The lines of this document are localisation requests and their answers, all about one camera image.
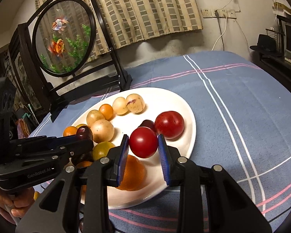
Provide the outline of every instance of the blue tablecloth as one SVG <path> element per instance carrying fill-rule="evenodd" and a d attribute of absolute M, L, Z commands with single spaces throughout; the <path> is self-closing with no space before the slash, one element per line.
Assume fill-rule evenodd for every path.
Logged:
<path fill-rule="evenodd" d="M 191 106 L 197 126 L 191 159 L 196 164 L 222 165 L 267 220 L 291 206 L 291 94 L 278 81 L 242 57 L 222 51 L 154 60 L 128 72 L 131 88 L 168 89 Z M 54 123 L 47 115 L 31 136 L 62 136 L 84 111 L 114 93 L 107 89 L 101 96 L 69 105 Z M 111 210 L 110 218 L 127 233 L 175 232 L 178 205 L 179 190 L 167 188 L 138 206 Z M 273 230 L 286 215 L 271 223 Z M 205 232 L 207 219 L 205 213 Z"/>

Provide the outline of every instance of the orange goldfish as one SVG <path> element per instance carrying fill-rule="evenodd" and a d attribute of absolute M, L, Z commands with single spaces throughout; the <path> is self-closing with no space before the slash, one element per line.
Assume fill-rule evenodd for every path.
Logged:
<path fill-rule="evenodd" d="M 59 40 L 57 40 L 57 42 L 52 40 L 52 43 L 48 47 L 48 50 L 52 54 L 54 54 L 54 55 L 56 55 L 58 57 L 60 56 L 62 58 L 63 57 L 63 52 L 65 51 L 65 49 L 64 49 L 64 41 L 61 38 Z"/>

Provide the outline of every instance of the goldfish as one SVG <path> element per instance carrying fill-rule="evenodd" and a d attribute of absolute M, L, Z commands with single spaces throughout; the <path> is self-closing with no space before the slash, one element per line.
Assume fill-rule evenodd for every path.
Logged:
<path fill-rule="evenodd" d="M 62 33 L 64 29 L 67 27 L 67 24 L 69 23 L 67 20 L 67 17 L 61 16 L 61 10 L 57 10 L 59 12 L 59 17 L 55 19 L 55 22 L 52 24 L 52 28 L 54 31 L 58 31 L 59 33 Z"/>
<path fill-rule="evenodd" d="M 55 42 L 52 40 L 50 46 L 47 48 L 52 54 L 58 56 L 58 57 L 63 57 L 63 52 L 65 51 L 64 49 L 64 41 L 60 38 Z"/>

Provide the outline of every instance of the cream-colored fruit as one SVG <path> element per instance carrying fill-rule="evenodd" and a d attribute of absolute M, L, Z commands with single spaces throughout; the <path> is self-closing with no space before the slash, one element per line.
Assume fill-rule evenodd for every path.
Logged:
<path fill-rule="evenodd" d="M 123 115 L 127 113 L 128 108 L 126 106 L 126 99 L 124 97 L 116 98 L 112 104 L 112 108 L 114 112 L 118 115 Z"/>
<path fill-rule="evenodd" d="M 105 119 L 96 121 L 92 126 L 93 140 L 96 143 L 108 142 L 113 138 L 114 127 L 112 123 Z"/>
<path fill-rule="evenodd" d="M 91 110 L 87 114 L 86 122 L 89 127 L 91 127 L 96 121 L 100 119 L 105 119 L 104 115 L 99 110 Z"/>
<path fill-rule="evenodd" d="M 143 98 L 138 94 L 130 94 L 126 97 L 126 106 L 133 113 L 140 113 L 146 104 Z"/>

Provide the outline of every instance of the electrical outlet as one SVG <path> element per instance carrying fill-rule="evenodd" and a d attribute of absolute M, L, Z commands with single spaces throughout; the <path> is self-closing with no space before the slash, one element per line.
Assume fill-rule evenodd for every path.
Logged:
<path fill-rule="evenodd" d="M 235 10 L 228 9 L 226 14 L 227 14 L 227 18 L 237 19 Z"/>
<path fill-rule="evenodd" d="M 201 9 L 203 18 L 212 18 L 211 10 L 209 9 Z"/>
<path fill-rule="evenodd" d="M 227 10 L 226 9 L 220 9 L 218 10 L 219 17 L 220 18 L 226 18 L 227 17 Z"/>
<path fill-rule="evenodd" d="M 216 17 L 215 11 L 218 11 L 219 18 L 226 18 L 227 17 L 227 10 L 226 9 L 211 10 L 212 17 Z"/>

